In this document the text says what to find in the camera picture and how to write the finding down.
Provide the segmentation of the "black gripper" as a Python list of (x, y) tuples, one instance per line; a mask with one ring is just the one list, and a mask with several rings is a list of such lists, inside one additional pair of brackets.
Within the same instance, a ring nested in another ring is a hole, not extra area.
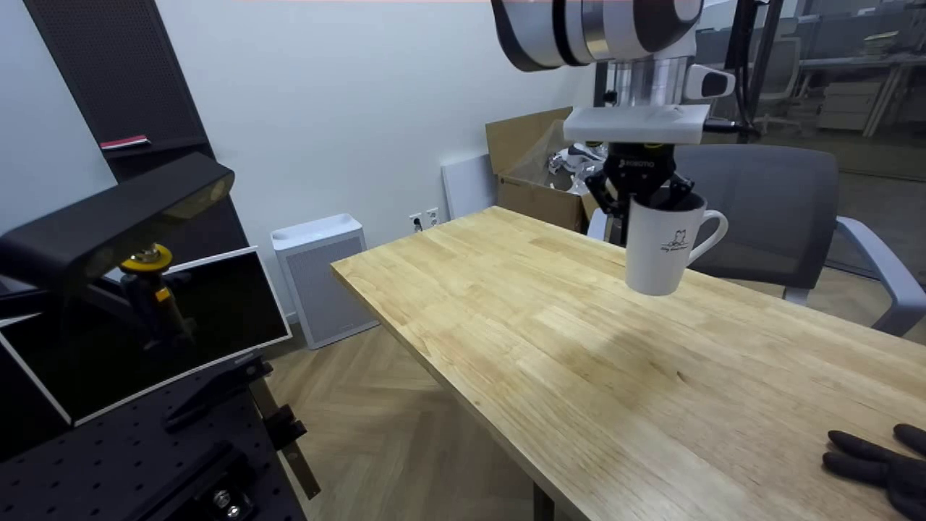
[(589, 197), (605, 213), (605, 236), (611, 242), (626, 239), (627, 207), (607, 189), (607, 180), (620, 193), (647, 193), (668, 180), (668, 184), (653, 193), (653, 205), (662, 210), (685, 207), (694, 197), (694, 183), (685, 176), (675, 176), (670, 144), (613, 144), (605, 158), (605, 173), (589, 173), (584, 180)]

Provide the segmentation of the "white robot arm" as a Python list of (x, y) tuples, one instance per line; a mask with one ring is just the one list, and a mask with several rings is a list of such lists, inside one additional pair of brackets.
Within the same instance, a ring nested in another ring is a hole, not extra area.
[(626, 245), (631, 203), (675, 180), (675, 147), (698, 144), (709, 102), (736, 74), (694, 63), (702, 0), (488, 0), (494, 34), (521, 73), (613, 66), (615, 95), (572, 108), (566, 141), (602, 144), (605, 161), (584, 180), (607, 218), (605, 236)]

